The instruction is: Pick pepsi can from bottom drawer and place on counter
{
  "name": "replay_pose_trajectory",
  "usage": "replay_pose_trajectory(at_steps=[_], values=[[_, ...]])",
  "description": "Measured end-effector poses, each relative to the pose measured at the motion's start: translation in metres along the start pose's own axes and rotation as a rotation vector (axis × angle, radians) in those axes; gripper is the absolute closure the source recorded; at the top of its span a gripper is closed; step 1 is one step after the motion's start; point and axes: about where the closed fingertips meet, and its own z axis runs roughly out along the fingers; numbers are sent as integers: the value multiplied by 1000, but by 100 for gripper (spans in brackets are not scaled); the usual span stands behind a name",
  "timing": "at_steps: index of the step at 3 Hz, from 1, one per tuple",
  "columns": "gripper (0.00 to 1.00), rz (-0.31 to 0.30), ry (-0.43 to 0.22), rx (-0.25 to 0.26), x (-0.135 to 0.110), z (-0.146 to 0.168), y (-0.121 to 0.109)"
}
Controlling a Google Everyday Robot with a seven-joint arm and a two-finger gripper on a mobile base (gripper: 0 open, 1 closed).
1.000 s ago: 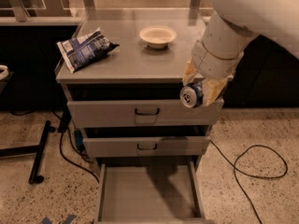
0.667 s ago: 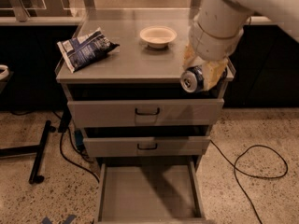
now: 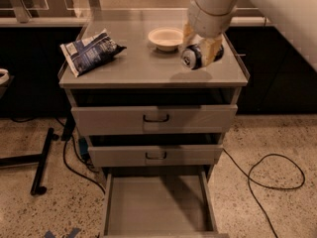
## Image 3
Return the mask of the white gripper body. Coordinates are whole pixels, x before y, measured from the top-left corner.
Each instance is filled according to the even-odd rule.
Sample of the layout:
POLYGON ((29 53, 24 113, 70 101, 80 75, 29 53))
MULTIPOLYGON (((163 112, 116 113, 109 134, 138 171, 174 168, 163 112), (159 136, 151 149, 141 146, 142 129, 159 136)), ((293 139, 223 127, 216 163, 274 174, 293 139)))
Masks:
POLYGON ((216 38, 229 28, 236 0, 190 0, 188 23, 202 38, 216 38))

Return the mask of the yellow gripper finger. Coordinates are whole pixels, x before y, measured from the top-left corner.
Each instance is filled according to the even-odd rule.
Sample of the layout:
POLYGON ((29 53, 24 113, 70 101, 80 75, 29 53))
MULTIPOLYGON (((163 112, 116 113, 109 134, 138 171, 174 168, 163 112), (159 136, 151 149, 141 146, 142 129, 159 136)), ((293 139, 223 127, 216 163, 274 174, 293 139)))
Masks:
POLYGON ((183 26, 183 41, 182 41, 182 45, 186 48, 188 47, 192 40, 194 39, 194 37, 196 36, 196 33, 194 32, 193 28, 191 27, 191 25, 189 23, 186 23, 183 26))
POLYGON ((219 35, 216 38, 206 38, 199 42, 202 65, 207 66, 212 63, 219 52, 223 38, 219 35))

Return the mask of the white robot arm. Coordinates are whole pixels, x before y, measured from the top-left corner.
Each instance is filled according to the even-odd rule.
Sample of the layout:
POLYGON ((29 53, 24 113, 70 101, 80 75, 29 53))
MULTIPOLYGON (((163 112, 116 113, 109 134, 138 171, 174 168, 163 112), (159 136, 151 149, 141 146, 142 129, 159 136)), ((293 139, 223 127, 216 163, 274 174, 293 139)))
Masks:
MULTIPOLYGON (((228 28, 238 0, 190 0, 183 42, 200 37, 202 64, 211 63, 215 42, 228 28)), ((317 0, 250 0, 317 69, 317 0)))

